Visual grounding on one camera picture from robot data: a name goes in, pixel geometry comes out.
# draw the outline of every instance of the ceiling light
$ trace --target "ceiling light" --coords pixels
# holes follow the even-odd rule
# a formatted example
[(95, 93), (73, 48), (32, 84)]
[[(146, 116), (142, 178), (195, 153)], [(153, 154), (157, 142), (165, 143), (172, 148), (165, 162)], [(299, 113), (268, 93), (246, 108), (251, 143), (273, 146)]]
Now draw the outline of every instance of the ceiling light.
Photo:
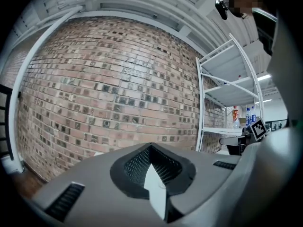
[(265, 80), (265, 79), (270, 78), (270, 77), (271, 77), (271, 75), (267, 74), (265, 76), (262, 76), (262, 77), (258, 78), (258, 81), (262, 81), (262, 80)]
[(272, 99), (269, 99), (269, 100), (265, 100), (265, 101), (263, 101), (264, 103), (266, 103), (266, 102), (270, 102)]

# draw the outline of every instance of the white metal shelf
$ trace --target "white metal shelf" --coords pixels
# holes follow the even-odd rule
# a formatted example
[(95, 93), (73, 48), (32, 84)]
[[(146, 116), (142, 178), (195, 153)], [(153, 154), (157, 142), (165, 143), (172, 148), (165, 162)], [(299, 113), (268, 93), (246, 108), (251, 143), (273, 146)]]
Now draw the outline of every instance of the white metal shelf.
[[(227, 41), (202, 59), (196, 59), (200, 89), (200, 121), (196, 151), (201, 151), (204, 132), (224, 135), (242, 134), (242, 129), (228, 129), (225, 109), (225, 128), (204, 127), (205, 98), (221, 107), (252, 105), (260, 102), (263, 118), (263, 96), (257, 75), (251, 62), (238, 41), (230, 34)], [(204, 90), (203, 77), (211, 78), (217, 87)]]
[(202, 130), (205, 131), (205, 132), (217, 133), (217, 134), (225, 134), (225, 135), (240, 136), (242, 134), (242, 129), (204, 127)]

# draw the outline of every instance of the wooden floor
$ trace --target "wooden floor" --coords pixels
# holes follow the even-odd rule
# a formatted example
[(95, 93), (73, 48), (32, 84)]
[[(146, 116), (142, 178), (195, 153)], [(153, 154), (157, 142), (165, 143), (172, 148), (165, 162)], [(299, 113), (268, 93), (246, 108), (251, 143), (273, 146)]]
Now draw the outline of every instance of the wooden floor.
[(25, 198), (31, 199), (33, 195), (45, 184), (33, 172), (26, 169), (23, 173), (10, 175), (15, 183), (18, 193)]

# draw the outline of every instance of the ceiling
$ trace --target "ceiling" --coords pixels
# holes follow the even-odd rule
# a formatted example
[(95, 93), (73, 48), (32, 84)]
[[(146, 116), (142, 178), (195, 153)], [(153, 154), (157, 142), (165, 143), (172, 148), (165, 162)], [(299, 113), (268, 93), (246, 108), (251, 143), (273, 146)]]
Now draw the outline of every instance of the ceiling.
[[(229, 33), (239, 41), (257, 74), (266, 72), (270, 57), (258, 40), (253, 17), (229, 15), (222, 20), (215, 0), (33, 0), (24, 9), (8, 37), (16, 45), (34, 31), (51, 25), (69, 9), (82, 5), (83, 11), (123, 11), (157, 20), (186, 36), (205, 54), (228, 41)], [(273, 88), (270, 82), (264, 89)]]

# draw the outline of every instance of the plastic bottle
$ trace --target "plastic bottle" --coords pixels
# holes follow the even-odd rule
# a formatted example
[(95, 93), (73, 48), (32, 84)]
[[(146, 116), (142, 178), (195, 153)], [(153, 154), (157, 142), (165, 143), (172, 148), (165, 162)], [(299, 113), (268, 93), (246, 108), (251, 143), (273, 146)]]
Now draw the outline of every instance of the plastic bottle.
[(234, 129), (238, 129), (240, 127), (239, 110), (237, 109), (237, 106), (234, 106), (232, 110), (232, 125)]
[(246, 109), (246, 127), (251, 124), (251, 110), (250, 108)]
[(254, 123), (257, 120), (256, 109), (254, 106), (251, 107), (251, 122)]

